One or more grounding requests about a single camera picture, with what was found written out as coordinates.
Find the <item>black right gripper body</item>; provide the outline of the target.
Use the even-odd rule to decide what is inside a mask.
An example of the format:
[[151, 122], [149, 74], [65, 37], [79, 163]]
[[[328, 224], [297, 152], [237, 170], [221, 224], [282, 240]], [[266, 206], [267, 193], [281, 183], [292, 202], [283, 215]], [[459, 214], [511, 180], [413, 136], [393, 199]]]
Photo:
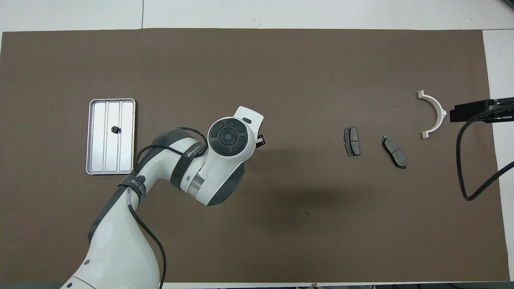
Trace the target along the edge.
[[498, 110], [492, 113], [488, 116], [488, 123], [514, 122], [514, 98], [502, 98], [494, 101], [495, 103], [489, 106], [490, 110], [506, 108], [506, 106], [512, 106], [512, 108], [508, 110]]

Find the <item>silver metal tray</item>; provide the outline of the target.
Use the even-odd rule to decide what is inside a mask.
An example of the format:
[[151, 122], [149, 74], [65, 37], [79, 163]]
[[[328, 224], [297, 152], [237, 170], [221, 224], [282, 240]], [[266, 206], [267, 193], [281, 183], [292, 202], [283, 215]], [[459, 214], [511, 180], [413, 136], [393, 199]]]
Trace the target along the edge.
[[[127, 175], [134, 168], [137, 103], [132, 98], [93, 99], [89, 104], [85, 171]], [[119, 134], [111, 127], [120, 128]]]

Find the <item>brown table mat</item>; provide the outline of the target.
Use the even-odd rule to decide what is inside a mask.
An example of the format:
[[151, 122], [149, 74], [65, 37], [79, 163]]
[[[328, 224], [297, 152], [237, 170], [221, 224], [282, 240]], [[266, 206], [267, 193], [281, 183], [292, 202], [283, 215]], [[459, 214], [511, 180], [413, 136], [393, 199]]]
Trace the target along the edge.
[[[207, 133], [239, 106], [266, 144], [220, 205], [159, 180], [138, 210], [167, 282], [506, 281], [499, 184], [461, 196], [460, 123], [434, 110], [490, 97], [481, 31], [143, 29], [4, 33], [0, 284], [64, 283], [122, 176], [85, 172], [88, 106], [133, 98], [137, 148]], [[345, 128], [361, 154], [348, 156]], [[387, 135], [406, 156], [396, 168]]]

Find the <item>curved dark brake pad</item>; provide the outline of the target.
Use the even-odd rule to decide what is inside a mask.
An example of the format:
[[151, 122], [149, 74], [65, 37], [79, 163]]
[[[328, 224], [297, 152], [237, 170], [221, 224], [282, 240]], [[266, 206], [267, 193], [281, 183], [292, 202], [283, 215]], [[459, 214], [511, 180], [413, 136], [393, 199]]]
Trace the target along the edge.
[[382, 146], [391, 157], [391, 160], [395, 164], [396, 168], [406, 169], [406, 156], [403, 150], [400, 148], [400, 145], [394, 139], [384, 135], [382, 138]]

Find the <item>rectangular dark brake pad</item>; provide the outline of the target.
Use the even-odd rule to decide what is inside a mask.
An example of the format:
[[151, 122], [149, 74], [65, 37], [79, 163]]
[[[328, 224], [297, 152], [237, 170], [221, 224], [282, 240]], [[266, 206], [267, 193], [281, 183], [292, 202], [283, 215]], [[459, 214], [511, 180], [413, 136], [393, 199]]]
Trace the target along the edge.
[[344, 141], [348, 156], [359, 156], [361, 154], [356, 127], [345, 128]]

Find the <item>white curved plastic bracket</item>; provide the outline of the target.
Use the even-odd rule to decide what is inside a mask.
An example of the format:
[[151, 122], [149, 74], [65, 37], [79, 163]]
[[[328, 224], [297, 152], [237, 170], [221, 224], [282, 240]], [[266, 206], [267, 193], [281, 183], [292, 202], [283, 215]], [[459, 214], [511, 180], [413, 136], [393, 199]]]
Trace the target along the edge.
[[437, 129], [440, 128], [440, 126], [442, 125], [442, 123], [444, 121], [444, 118], [447, 115], [447, 111], [444, 110], [441, 103], [437, 99], [435, 99], [434, 97], [432, 97], [430, 95], [425, 94], [424, 90], [418, 91], [417, 98], [420, 100], [429, 102], [429, 104], [431, 104], [433, 106], [433, 108], [436, 112], [436, 121], [435, 121], [434, 125], [432, 126], [432, 128], [430, 128], [429, 130], [422, 131], [422, 139], [427, 139], [431, 133], [433, 133], [434, 131], [436, 131]]

